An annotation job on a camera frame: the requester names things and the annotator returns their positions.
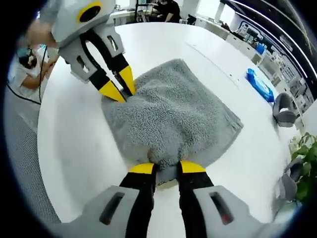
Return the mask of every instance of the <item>white table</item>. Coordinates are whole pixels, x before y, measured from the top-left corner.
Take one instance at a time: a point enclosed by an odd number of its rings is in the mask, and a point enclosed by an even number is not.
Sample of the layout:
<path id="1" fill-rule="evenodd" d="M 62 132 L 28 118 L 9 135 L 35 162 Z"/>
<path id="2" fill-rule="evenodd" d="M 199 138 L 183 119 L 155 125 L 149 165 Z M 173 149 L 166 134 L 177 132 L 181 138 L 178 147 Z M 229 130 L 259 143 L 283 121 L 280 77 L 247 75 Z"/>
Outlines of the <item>white table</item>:
<path id="1" fill-rule="evenodd" d="M 143 11 L 145 12 L 145 15 L 150 15 L 151 11 L 150 10 L 139 10 L 138 12 Z M 123 11 L 116 11 L 110 14 L 110 20 L 114 20 L 115 21 L 115 25 L 124 25 L 127 22 L 127 18 L 134 16 L 135 11 L 127 11 L 127 10 L 123 10 Z"/>
<path id="2" fill-rule="evenodd" d="M 254 217 L 271 221 L 273 187 L 287 164 L 288 140 L 296 130 L 276 127 L 271 105 L 244 78 L 248 67 L 271 85 L 266 76 L 228 42 L 201 27 L 139 23 L 119 26 L 116 31 L 135 78 L 168 60 L 182 58 L 240 117 L 244 128 L 226 153 L 207 167 L 207 173 L 215 185 L 225 186 L 244 200 Z M 103 62 L 95 48 L 89 46 L 89 50 Z M 38 153 L 47 194 L 62 222 L 72 221 L 86 202 L 119 184 L 131 166 L 123 161 L 100 105 L 101 95 L 92 84 L 76 79 L 70 66 L 59 59 L 42 101 Z M 148 237 L 185 237 L 178 198 L 178 186 L 156 191 Z"/>
<path id="3" fill-rule="evenodd" d="M 196 16 L 196 19 L 197 20 L 196 20 L 195 26 L 203 27 L 206 30 L 209 30 L 210 32 L 213 32 L 214 34 L 218 35 L 219 37 L 221 37 L 224 40 L 226 40 L 228 35 L 230 34 L 230 31 L 221 27 L 220 24 L 209 21 L 209 20 L 204 19 L 204 18 L 199 17 L 199 16 Z"/>

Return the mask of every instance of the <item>black wire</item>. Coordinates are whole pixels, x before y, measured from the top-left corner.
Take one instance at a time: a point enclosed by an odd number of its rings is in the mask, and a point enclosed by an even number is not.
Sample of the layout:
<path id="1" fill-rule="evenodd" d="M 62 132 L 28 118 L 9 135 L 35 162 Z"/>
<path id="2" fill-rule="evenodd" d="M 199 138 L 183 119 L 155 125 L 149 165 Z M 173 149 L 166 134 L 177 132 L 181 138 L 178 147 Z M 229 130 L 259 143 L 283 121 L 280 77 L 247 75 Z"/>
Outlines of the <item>black wire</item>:
<path id="1" fill-rule="evenodd" d="M 40 85 L 39 85 L 39 99 L 40 99 L 40 103 L 42 103 L 42 99 L 41 99 L 42 68 L 43 68 L 43 63 L 44 63 L 45 54 L 46 54 L 47 49 L 48 49 L 48 47 L 45 46 L 44 55 L 43 55 L 42 64 L 41 64 L 41 71 L 40 71 Z"/>
<path id="2" fill-rule="evenodd" d="M 147 8 L 145 9 L 145 13 L 144 13 L 144 19 L 145 19 L 145 20 L 147 19 L 148 9 L 149 9 L 149 5 L 147 5 Z"/>
<path id="3" fill-rule="evenodd" d="M 154 8 L 154 7 L 152 6 L 152 10 L 151 10 L 151 14 L 150 14 L 150 16 L 152 16 L 152 15 L 153 15 L 153 8 Z"/>
<path id="4" fill-rule="evenodd" d="M 28 99 L 28 98 L 24 98 L 24 97 L 22 97 L 22 96 L 16 94 L 16 93 L 13 91 L 13 89 L 9 86 L 8 83 L 7 83 L 6 85 L 8 86 L 8 88 L 10 89 L 10 91 L 11 91 L 15 96 L 17 96 L 18 98 L 23 99 L 23 100 L 26 100 L 26 101 L 29 101 L 29 102 L 32 102 L 32 103 L 35 103 L 35 104 L 38 104 L 38 105 L 41 105 L 41 103 L 39 103 L 39 102 L 33 101 L 33 100 L 31 100 L 31 99 Z"/>

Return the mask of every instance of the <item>gray towel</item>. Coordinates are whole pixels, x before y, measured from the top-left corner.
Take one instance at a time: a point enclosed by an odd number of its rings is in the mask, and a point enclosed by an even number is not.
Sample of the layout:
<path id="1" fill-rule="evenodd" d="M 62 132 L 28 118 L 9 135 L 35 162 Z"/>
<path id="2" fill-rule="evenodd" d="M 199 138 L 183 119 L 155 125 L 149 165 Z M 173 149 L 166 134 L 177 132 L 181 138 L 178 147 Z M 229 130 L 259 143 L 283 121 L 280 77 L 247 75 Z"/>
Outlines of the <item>gray towel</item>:
<path id="1" fill-rule="evenodd" d="M 158 164 L 165 171 L 159 183 L 175 178 L 179 160 L 210 165 L 243 127 L 181 59 L 144 73 L 135 86 L 126 103 L 104 97 L 102 109 L 121 154 L 135 164 Z"/>

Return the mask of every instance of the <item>ceiling light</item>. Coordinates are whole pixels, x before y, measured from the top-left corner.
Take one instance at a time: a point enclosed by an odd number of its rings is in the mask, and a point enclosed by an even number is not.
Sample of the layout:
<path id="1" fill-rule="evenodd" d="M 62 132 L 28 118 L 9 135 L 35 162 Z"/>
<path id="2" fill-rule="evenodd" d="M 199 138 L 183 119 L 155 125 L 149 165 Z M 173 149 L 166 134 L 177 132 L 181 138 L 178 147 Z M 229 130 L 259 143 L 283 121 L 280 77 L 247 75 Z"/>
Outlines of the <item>ceiling light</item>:
<path id="1" fill-rule="evenodd" d="M 296 62 L 296 64 L 298 65 L 298 67 L 301 69 L 301 71 L 303 72 L 304 76 L 307 78 L 307 74 L 305 73 L 304 69 L 302 68 L 302 66 L 299 64 L 299 62 L 297 61 L 297 59 L 295 58 L 295 56 L 293 56 L 293 54 L 289 51 L 289 49 L 279 40 L 277 39 L 272 33 L 270 33 L 267 29 L 265 29 L 263 26 L 261 26 L 260 24 L 258 24 L 257 22 L 255 22 L 254 20 L 252 20 L 251 18 L 239 13 L 239 12 L 236 12 L 236 14 L 248 19 L 249 21 L 251 21 L 252 23 L 262 27 L 271 37 L 273 37 L 278 43 L 280 43 L 284 49 L 288 52 L 288 54 L 293 58 L 293 60 Z"/>
<path id="2" fill-rule="evenodd" d="M 235 1 L 235 0 L 229 0 L 229 1 L 234 2 L 234 3 L 238 4 L 238 5 L 244 6 L 245 8 L 247 8 L 247 9 L 249 9 L 249 10 L 251 10 L 251 11 L 257 13 L 257 14 L 260 15 L 261 17 L 263 17 L 263 18 L 265 18 L 266 20 L 268 20 L 268 21 L 269 21 L 271 24 L 273 24 L 275 27 L 277 27 L 281 32 L 283 32 L 283 34 L 284 34 L 285 36 L 287 36 L 287 37 L 293 42 L 293 44 L 298 48 L 298 50 L 299 50 L 299 51 L 301 52 L 301 54 L 304 56 L 304 58 L 306 59 L 308 65 L 309 65 L 310 68 L 312 69 L 312 71 L 313 71 L 313 73 L 314 73 L 314 75 L 315 75 L 315 78 L 317 79 L 317 73 L 316 73 L 316 71 L 315 71 L 315 69 L 314 69 L 312 63 L 309 61 L 308 57 L 307 57 L 306 54 L 304 53 L 304 51 L 299 47 L 299 45 L 298 45 L 279 25 L 277 25 L 274 21 L 272 21 L 271 19 L 269 19 L 267 16 L 263 15 L 263 14 L 260 13 L 259 11 L 256 11 L 255 9 L 253 9 L 253 8 L 251 8 L 251 7 L 249 7 L 249 6 L 245 5 L 245 4 L 243 4 L 243 3 L 240 3 L 240 2 Z"/>

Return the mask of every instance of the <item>green leaves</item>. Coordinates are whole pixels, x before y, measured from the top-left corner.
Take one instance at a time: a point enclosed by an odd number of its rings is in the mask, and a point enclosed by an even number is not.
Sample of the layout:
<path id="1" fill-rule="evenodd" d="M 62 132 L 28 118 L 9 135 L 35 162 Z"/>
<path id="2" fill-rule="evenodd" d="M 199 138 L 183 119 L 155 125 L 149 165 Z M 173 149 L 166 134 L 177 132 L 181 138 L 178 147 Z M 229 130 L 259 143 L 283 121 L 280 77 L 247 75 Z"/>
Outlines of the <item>green leaves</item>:
<path id="1" fill-rule="evenodd" d="M 308 175 L 311 169 L 312 169 L 312 166 L 310 163 L 304 163 L 301 169 L 301 175 L 302 176 Z"/>
<path id="2" fill-rule="evenodd" d="M 299 148 L 298 151 L 296 151 L 296 153 L 299 155 L 307 155 L 308 151 L 309 151 L 308 147 L 306 145 L 303 145 L 301 148 Z"/>
<path id="3" fill-rule="evenodd" d="M 296 199 L 305 202 L 317 181 L 317 138 L 306 132 L 298 145 L 300 148 L 292 154 L 292 160 L 302 156 L 304 163 L 297 182 Z"/>
<path id="4" fill-rule="evenodd" d="M 309 183 L 305 179 L 301 179 L 297 183 L 296 199 L 303 202 L 309 191 Z"/>
<path id="5" fill-rule="evenodd" d="M 311 162 L 317 160 L 317 142 L 312 144 L 312 147 L 308 150 L 307 155 L 304 158 L 304 161 Z"/>

